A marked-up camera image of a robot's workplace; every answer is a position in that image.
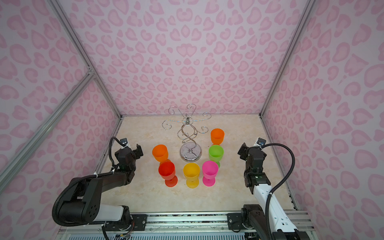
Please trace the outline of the orange wine glass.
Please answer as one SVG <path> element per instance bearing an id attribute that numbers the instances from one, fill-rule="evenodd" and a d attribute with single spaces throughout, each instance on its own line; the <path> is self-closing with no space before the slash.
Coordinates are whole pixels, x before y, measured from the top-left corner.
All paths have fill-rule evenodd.
<path id="1" fill-rule="evenodd" d="M 213 129 L 211 131 L 211 141 L 213 145 L 220 145 L 225 137 L 225 132 L 222 129 Z"/>
<path id="2" fill-rule="evenodd" d="M 165 145 L 157 145 L 153 148 L 152 155 L 160 164 L 162 164 L 168 160 L 168 148 Z"/>

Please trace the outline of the green plastic wine glass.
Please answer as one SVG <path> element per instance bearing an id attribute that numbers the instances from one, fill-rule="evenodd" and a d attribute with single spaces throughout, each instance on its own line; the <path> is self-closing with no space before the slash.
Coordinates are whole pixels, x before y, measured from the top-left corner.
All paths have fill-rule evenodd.
<path id="1" fill-rule="evenodd" d="M 220 168 L 220 161 L 224 155 L 224 149 L 219 145 L 212 145 L 209 148 L 209 159 L 210 161 L 215 162 Z"/>

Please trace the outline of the red plastic wine glass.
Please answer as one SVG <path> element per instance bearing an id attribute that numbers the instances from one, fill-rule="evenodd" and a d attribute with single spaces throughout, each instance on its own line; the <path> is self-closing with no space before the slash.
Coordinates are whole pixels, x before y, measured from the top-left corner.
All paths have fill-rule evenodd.
<path id="1" fill-rule="evenodd" d="M 160 176 L 165 180 L 167 187 L 175 187 L 178 183 L 176 168 L 172 162 L 163 162 L 158 168 Z"/>

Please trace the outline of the pink plastic wine glass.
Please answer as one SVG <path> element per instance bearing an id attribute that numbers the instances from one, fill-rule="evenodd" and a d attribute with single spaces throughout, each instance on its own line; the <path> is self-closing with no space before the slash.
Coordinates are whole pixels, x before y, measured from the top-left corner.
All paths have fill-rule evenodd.
<path id="1" fill-rule="evenodd" d="M 213 161 L 206 161 L 203 166 L 203 184 L 206 187 L 212 187 L 216 183 L 216 176 L 219 172 L 219 166 Z"/>

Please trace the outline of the yellow plastic wine glass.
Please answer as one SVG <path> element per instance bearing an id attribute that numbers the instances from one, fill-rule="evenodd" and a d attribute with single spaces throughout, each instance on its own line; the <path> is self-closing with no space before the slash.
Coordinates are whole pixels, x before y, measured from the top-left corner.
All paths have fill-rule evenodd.
<path id="1" fill-rule="evenodd" d="M 200 167 L 195 163 L 188 163 L 183 168 L 186 184 L 194 189 L 199 185 Z"/>

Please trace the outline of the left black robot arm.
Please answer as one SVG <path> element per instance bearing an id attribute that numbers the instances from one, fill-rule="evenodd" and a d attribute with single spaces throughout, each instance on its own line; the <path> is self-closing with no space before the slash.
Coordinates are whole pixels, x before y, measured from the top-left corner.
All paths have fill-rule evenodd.
<path id="1" fill-rule="evenodd" d="M 132 149 L 126 139 L 110 139 L 109 145 L 117 142 L 121 148 L 115 154 L 109 153 L 112 168 L 107 173 L 95 173 L 73 178 L 59 194 L 52 207 L 54 222 L 62 227 L 102 225 L 105 231 L 128 230 L 134 228 L 134 220 L 127 206 L 111 206 L 101 203 L 106 191 L 129 185 L 136 171 L 136 161 L 144 153 L 137 145 Z"/>

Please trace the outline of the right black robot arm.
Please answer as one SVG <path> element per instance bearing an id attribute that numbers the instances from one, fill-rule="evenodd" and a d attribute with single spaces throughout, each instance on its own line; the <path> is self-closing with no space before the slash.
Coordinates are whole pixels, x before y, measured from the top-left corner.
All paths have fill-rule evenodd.
<path id="1" fill-rule="evenodd" d="M 292 158 L 288 172 L 274 187 L 264 172 L 263 164 L 267 157 L 264 148 L 266 147 L 282 147 Z M 299 231 L 275 197 L 275 191 L 293 173 L 296 164 L 293 151 L 283 144 L 268 144 L 265 139 L 258 138 L 252 147 L 242 144 L 238 155 L 241 160 L 246 162 L 245 186 L 250 189 L 251 194 L 259 202 L 257 205 L 244 205 L 242 208 L 243 225 L 246 228 L 253 228 L 260 240 L 308 240 L 308 234 Z"/>

